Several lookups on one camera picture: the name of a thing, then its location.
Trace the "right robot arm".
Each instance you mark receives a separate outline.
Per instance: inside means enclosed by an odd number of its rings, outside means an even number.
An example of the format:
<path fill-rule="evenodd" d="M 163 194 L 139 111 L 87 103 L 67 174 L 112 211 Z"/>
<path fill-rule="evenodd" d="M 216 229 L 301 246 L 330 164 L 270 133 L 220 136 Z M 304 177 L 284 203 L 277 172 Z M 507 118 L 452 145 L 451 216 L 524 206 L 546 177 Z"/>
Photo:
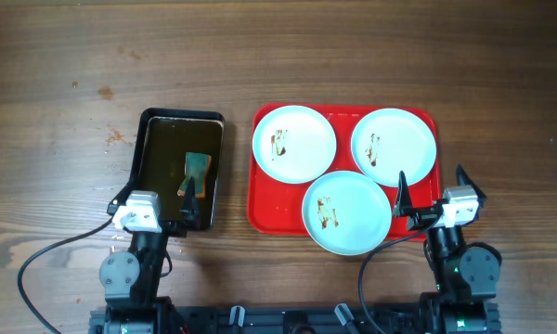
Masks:
<path fill-rule="evenodd" d="M 501 332 L 497 296 L 500 252 L 484 242 L 468 244 L 462 228 L 479 218 L 486 194 L 456 168 L 457 185 L 429 207 L 412 204 L 406 176 L 401 173 L 394 216 L 408 219 L 408 230 L 426 236 L 423 252 L 434 274 L 435 292 L 420 296 L 413 329 L 418 333 Z"/>

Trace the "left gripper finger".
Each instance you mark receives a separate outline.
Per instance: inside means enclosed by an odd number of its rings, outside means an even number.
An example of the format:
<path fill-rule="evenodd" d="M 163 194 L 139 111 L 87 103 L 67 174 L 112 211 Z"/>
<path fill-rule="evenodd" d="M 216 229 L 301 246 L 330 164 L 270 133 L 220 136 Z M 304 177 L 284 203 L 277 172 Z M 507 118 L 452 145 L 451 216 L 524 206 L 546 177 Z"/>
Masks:
<path fill-rule="evenodd" d="M 121 205 L 125 204 L 132 189 L 129 185 L 124 186 L 120 192 L 109 202 L 107 214 L 115 214 Z"/>
<path fill-rule="evenodd" d="M 181 214 L 184 219 L 199 219 L 200 212 L 196 196 L 195 179 L 191 176 L 184 180 L 179 188 L 179 195 L 182 196 Z"/>

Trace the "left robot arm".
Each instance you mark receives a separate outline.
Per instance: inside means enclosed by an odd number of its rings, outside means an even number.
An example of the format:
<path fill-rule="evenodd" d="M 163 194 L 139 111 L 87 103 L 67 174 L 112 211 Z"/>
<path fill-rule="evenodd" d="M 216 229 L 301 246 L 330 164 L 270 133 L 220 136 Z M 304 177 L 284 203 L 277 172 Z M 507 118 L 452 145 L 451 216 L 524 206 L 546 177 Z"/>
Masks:
<path fill-rule="evenodd" d="M 188 325 L 171 299 L 159 297 L 163 261 L 169 258 L 168 238 L 181 228 L 163 226 L 157 193 L 133 190 L 113 214 L 118 229 L 132 233 L 126 251 L 110 254 L 99 269 L 106 308 L 89 319 L 94 334 L 188 333 Z"/>

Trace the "orange green scrub sponge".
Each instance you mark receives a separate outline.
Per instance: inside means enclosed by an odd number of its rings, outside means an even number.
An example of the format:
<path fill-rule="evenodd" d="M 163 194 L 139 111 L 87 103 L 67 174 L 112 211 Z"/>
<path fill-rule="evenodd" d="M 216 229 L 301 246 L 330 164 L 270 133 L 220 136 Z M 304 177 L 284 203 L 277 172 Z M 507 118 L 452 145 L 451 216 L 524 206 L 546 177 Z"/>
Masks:
<path fill-rule="evenodd" d="M 187 152 L 185 159 L 185 179 L 177 190 L 178 196 L 184 196 L 188 190 L 189 180 L 194 180 L 197 199 L 206 198 L 206 177 L 212 164 L 212 157 L 203 153 Z"/>

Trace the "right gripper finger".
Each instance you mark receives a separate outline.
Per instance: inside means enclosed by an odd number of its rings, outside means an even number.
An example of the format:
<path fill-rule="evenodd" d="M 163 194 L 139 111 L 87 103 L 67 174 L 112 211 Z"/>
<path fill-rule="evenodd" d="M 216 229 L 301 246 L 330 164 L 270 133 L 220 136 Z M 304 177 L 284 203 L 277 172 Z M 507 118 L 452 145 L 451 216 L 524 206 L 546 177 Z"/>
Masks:
<path fill-rule="evenodd" d="M 413 214 L 413 204 L 409 194 L 405 173 L 399 173 L 398 189 L 393 208 L 393 216 L 410 216 Z"/>
<path fill-rule="evenodd" d="M 460 164 L 456 167 L 456 179 L 459 186 L 471 186 L 477 196 L 479 203 L 486 202 L 486 194 L 479 188 L 479 186 L 469 177 Z"/>

